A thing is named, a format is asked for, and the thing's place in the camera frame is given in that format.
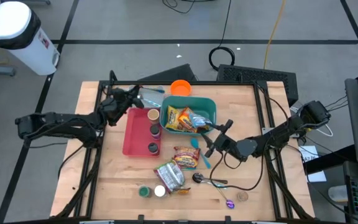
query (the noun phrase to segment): teal bin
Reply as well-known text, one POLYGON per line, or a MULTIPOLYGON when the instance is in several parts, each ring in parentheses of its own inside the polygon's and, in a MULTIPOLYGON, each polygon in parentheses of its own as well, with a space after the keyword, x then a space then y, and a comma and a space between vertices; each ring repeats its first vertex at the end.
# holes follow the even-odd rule
POLYGON ((172 106, 176 109, 183 109, 189 107, 194 113, 208 118, 213 124, 216 124, 216 104, 213 100, 204 97, 194 96, 168 96, 162 101, 160 110, 160 124, 162 127, 170 133, 174 134, 186 134, 190 136, 200 136, 199 133, 186 133, 181 131, 174 131, 165 128, 168 121, 167 110, 168 106, 172 106))

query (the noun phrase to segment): orange bowl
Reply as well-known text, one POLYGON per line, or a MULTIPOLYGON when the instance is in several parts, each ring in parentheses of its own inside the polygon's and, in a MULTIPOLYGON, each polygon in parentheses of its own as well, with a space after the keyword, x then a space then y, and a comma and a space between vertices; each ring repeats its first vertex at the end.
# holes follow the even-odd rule
POLYGON ((191 93, 191 85, 186 80, 176 80, 171 84, 171 94, 176 96, 188 96, 191 93))

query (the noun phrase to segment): white trash can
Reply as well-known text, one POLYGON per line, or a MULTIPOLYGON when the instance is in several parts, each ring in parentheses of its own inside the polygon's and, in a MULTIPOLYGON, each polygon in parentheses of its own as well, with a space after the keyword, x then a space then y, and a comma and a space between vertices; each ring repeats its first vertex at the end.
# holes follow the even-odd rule
POLYGON ((60 54, 41 29, 41 21, 22 2, 0 4, 0 48, 7 49, 38 75, 56 72, 60 54))

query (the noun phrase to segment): wooden table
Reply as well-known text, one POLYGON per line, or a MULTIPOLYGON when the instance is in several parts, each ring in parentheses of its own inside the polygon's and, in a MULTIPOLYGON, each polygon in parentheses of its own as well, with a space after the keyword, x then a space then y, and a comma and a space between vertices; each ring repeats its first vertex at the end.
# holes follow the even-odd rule
MULTIPOLYGON (((192 96, 205 96, 215 101, 218 124, 224 124, 228 119, 234 121, 227 132, 228 136, 234 140, 240 140, 249 136, 260 135, 252 86, 195 85, 192 88, 192 96)), ((290 114, 283 83, 269 82, 268 89, 270 97, 277 100, 285 108, 287 114, 290 114)), ((92 112, 97 91, 98 82, 83 82, 75 113, 88 114, 92 112)), ((261 99, 261 102, 263 108, 265 108, 264 100, 261 99)), ((284 114, 273 102, 272 110, 276 125, 285 121, 284 114)), ((239 192, 237 189, 223 190, 228 199, 235 201, 236 207, 233 210, 226 207, 225 200, 214 187, 209 184, 194 183, 191 179, 192 171, 184 171, 185 186, 191 187, 188 195, 141 198, 138 195, 138 189, 141 185, 153 188, 161 184, 152 169, 169 161, 174 154, 174 146, 191 146, 190 137, 163 132, 162 150, 159 158, 127 157, 122 154, 126 123, 127 117, 124 115, 117 126, 106 128, 92 219, 136 220, 138 215, 141 214, 145 215, 146 220, 224 220, 225 215, 230 215, 232 220, 275 219, 265 161, 262 180, 254 190, 248 192, 248 201, 237 201, 236 194, 239 192)), ((217 130, 209 134, 211 139, 215 139, 217 135, 217 130)), ((202 138, 199 138, 199 143, 205 153, 206 144, 202 138)), ((295 140, 291 140, 289 144, 298 147, 295 140)), ((80 145, 81 143, 76 139, 69 140, 65 157, 80 145)), ((51 215, 60 212, 78 188, 84 156, 85 150, 82 150, 63 167, 51 215)), ((220 154, 215 152, 209 158, 209 162, 214 166, 219 158, 220 154)), ((238 161, 230 155, 227 158, 228 164, 232 166, 238 164, 238 161)), ((290 192, 305 211, 314 216, 299 152, 286 147, 282 151, 282 159, 290 192)), ((249 156, 248 161, 235 170, 229 169, 224 164, 219 165, 214 172, 214 177, 227 179, 231 185, 248 188, 256 183, 260 175, 260 168, 261 157, 255 159, 249 156)), ((209 176, 210 173, 201 158, 197 172, 205 176, 209 176)), ((277 189, 281 214, 284 217, 285 206, 281 191, 279 188, 277 189)), ((82 215, 85 214, 87 201, 88 192, 84 194, 82 215)))

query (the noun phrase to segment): concrete floor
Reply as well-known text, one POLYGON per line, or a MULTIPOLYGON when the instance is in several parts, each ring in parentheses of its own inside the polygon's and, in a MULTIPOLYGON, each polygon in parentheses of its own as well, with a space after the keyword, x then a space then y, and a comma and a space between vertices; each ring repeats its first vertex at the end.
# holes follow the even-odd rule
MULTIPOLYGON (((39 2, 27 4, 41 18, 47 35, 60 40, 74 2, 77 0, 52 0, 50 6, 39 2)), ((358 1, 346 2, 358 25, 358 1)), ((81 82, 106 80, 110 69, 119 80, 137 80, 189 63, 200 80, 215 80, 217 73, 209 66, 208 53, 217 45, 208 44, 208 39, 221 38, 228 3, 228 0, 195 3, 188 14, 181 15, 166 8, 160 0, 79 0, 67 40, 205 39, 205 44, 65 44, 42 111, 73 113, 81 82)), ((181 1, 178 4, 181 10, 190 5, 181 1)), ((279 8, 280 1, 233 0, 225 39, 269 39, 279 8)), ((339 0, 287 0, 275 39, 357 40, 357 37, 339 0)), ((236 65, 263 67, 264 44, 224 45, 235 51, 236 65)), ((22 148, 14 119, 35 111, 46 79, 0 50, 0 59, 4 57, 16 67, 17 75, 0 76, 0 206, 22 148)), ((222 52, 216 52, 213 60, 230 62, 222 52)), ((358 44, 275 44, 270 48, 267 69, 295 72, 300 102, 320 100, 326 105, 345 95, 346 78, 358 77, 358 44)), ((334 137, 318 132, 310 133, 309 137, 337 150, 352 144, 352 131, 347 108, 332 115, 329 125, 334 137)), ((55 141, 63 140, 44 138, 33 145, 55 141)), ((64 148, 30 150, 5 222, 49 216, 64 148)), ((326 152, 320 147, 318 151, 326 152)), ((328 182, 314 185, 322 192, 344 183, 340 167, 327 170, 326 175, 328 182)), ((344 215, 313 190, 311 196, 318 218, 344 221, 344 215)))

